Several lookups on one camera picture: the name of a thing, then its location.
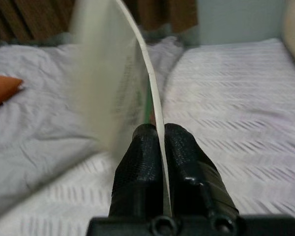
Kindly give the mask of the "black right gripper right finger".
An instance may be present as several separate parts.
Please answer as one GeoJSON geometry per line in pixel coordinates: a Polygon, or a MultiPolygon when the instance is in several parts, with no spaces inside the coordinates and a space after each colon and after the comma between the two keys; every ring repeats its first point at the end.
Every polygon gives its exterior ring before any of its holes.
{"type": "Polygon", "coordinates": [[[174,215],[238,217],[216,166],[190,132],[178,124],[167,123],[165,150],[174,215]]]}

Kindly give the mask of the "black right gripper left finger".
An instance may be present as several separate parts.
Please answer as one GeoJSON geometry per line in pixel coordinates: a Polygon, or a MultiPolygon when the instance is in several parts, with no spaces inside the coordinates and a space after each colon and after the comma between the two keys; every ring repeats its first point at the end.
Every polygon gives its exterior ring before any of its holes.
{"type": "Polygon", "coordinates": [[[170,216],[167,207],[158,134],[154,125],[141,124],[115,171],[109,216],[170,216]]]}

